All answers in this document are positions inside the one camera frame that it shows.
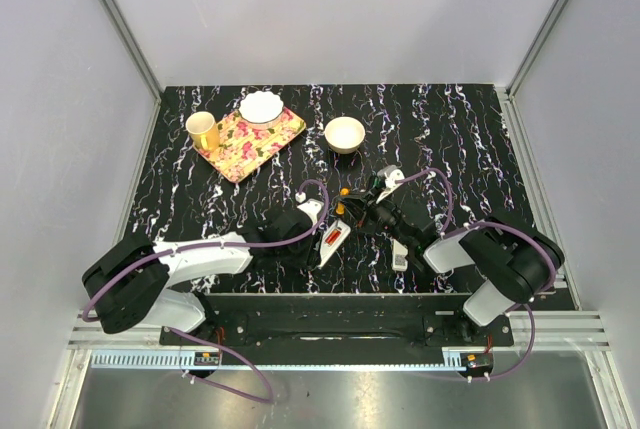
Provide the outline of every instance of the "floor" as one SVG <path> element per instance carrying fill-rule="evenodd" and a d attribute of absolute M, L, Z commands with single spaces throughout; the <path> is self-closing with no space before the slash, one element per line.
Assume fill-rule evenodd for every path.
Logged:
<path fill-rule="evenodd" d="M 499 367 L 508 367 L 519 356 L 496 357 Z M 398 372 L 271 373 L 277 404 L 267 406 L 200 384 L 191 386 L 178 372 L 90 369 L 72 427 L 606 428 L 586 363 L 576 353 L 535 353 L 520 371 L 489 384 L 430 377 Z M 250 372 L 226 371 L 211 379 L 262 394 Z"/>
<path fill-rule="evenodd" d="M 307 123 L 307 131 L 240 184 L 226 181 L 191 147 L 187 117 L 207 110 L 217 120 L 255 90 L 271 90 Z M 324 125 L 349 115 L 367 135 L 353 156 L 338 156 L 323 138 Z M 213 237 L 260 219 L 268 208 L 293 207 L 292 193 L 305 179 L 364 188 L 370 174 L 396 164 L 406 175 L 426 166 L 448 174 L 455 192 L 454 226 L 507 209 L 527 224 L 533 216 L 509 134 L 491 85 L 352 85 L 268 87 L 170 87 L 146 156 L 127 231 L 152 239 Z M 393 195 L 399 205 L 424 203 L 429 217 L 443 217 L 440 182 L 421 180 Z M 391 270 L 391 243 L 381 235 L 353 234 L 318 271 L 257 264 L 236 276 L 208 277 L 184 289 L 205 293 L 423 293 L 468 292 L 479 274 L 434 277 Z"/>

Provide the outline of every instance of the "table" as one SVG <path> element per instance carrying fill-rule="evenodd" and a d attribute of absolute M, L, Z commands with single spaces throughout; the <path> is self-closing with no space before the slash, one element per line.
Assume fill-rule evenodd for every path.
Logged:
<path fill-rule="evenodd" d="M 202 110 L 220 120 L 256 90 L 279 94 L 308 129 L 245 181 L 231 184 L 191 148 L 184 123 Z M 358 118 L 367 131 L 355 155 L 333 153 L 323 137 L 324 126 L 343 115 Z M 389 164 L 405 175 L 427 166 L 443 170 L 454 189 L 452 226 L 499 208 L 533 224 L 491 85 L 198 86 L 166 89 L 126 230 L 169 241 L 215 237 L 260 219 L 270 207 L 293 207 L 293 194 L 305 179 L 325 182 L 334 196 L 341 187 L 364 189 L 368 177 Z M 443 217 L 446 209 L 437 179 L 405 184 L 392 197 L 400 206 L 424 201 L 433 218 Z M 481 282 L 473 271 L 438 278 L 411 267 L 395 273 L 388 237 L 352 233 L 322 269 L 262 264 L 236 276 L 195 280 L 185 289 L 404 294 L 468 292 Z"/>

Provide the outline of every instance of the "cream bowl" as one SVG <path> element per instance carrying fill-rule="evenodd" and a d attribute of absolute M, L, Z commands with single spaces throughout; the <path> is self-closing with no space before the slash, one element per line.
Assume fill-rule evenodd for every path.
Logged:
<path fill-rule="evenodd" d="M 324 128 L 329 147 L 338 154 L 355 152 L 364 141 L 364 126 L 353 117 L 336 117 Z"/>

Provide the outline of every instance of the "floral tray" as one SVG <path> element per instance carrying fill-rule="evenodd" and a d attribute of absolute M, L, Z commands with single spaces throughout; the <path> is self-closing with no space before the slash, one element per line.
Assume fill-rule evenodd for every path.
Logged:
<path fill-rule="evenodd" d="M 211 152 L 198 150 L 198 153 L 230 182 L 237 183 L 271 159 L 305 128 L 304 120 L 286 107 L 278 124 L 270 129 L 254 129 L 238 111 L 233 111 L 218 123 L 220 146 Z"/>

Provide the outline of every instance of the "white wall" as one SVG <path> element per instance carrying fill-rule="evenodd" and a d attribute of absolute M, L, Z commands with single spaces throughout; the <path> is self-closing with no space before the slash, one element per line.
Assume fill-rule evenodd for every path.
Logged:
<path fill-rule="evenodd" d="M 153 100 L 98 0 L 0 0 L 0 413 L 34 428 Z"/>
<path fill-rule="evenodd" d="M 640 414 L 640 0 L 572 0 L 516 100 L 573 276 Z"/>
<path fill-rule="evenodd" d="M 552 2 L 118 0 L 165 85 L 505 85 Z"/>

